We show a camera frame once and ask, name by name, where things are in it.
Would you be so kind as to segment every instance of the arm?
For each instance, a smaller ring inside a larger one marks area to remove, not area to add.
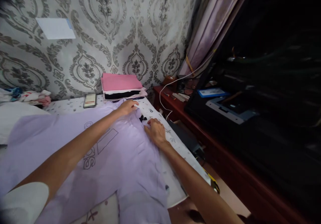
[[[227,203],[194,170],[166,140],[165,129],[157,119],[150,119],[145,131],[165,154],[184,189],[206,223],[243,223]]]
[[[139,105],[138,102],[133,100],[123,102],[118,109],[94,123],[72,141],[53,153],[15,188],[31,182],[45,183],[49,188],[48,203],[54,197],[70,172],[76,167],[77,163],[94,146],[107,129],[119,117],[127,115],[137,109],[134,104]]]

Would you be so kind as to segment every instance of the forearm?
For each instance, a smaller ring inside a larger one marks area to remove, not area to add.
[[[114,110],[109,115],[94,123],[72,141],[53,153],[15,188],[31,182],[45,183],[49,187],[48,203],[71,171],[76,167],[77,163],[119,116],[119,113]]]
[[[168,143],[164,152],[206,223],[243,223],[226,202]]]

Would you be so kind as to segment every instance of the lavender shirt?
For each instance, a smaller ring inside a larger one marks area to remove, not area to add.
[[[77,114],[21,118],[9,136],[6,155],[0,162],[0,195],[123,101]],[[36,223],[70,223],[115,191],[121,223],[170,223],[159,152],[145,134],[139,116],[138,109],[118,119],[106,131]]]

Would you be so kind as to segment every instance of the floor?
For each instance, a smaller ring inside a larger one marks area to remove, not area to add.
[[[237,198],[233,191],[225,184],[225,182],[218,176],[218,174],[213,170],[213,168],[205,163],[204,169],[216,180],[218,186],[220,187],[220,196],[223,200],[232,208],[236,214],[248,217],[251,213],[246,208],[246,206]],[[197,210],[196,206],[190,198],[180,204],[170,208],[169,214],[172,224],[194,224],[199,222],[194,222],[189,216],[189,210]]]

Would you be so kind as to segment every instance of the yellow object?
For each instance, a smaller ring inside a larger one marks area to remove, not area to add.
[[[191,66],[191,64],[190,64],[190,61],[188,60],[187,55],[186,55],[186,63],[187,63],[187,65],[188,65],[188,67],[190,68],[190,71],[192,72],[192,75],[193,75],[193,77],[194,77],[194,76],[195,76],[194,70],[193,70],[193,68],[192,68],[192,66]]]
[[[206,172],[206,174],[210,177],[210,179],[211,179],[211,187],[213,187],[214,188],[214,190],[218,193],[218,194],[220,194],[220,188],[218,187],[218,184],[217,184],[217,182],[216,182],[216,180],[203,168],[203,170]]]

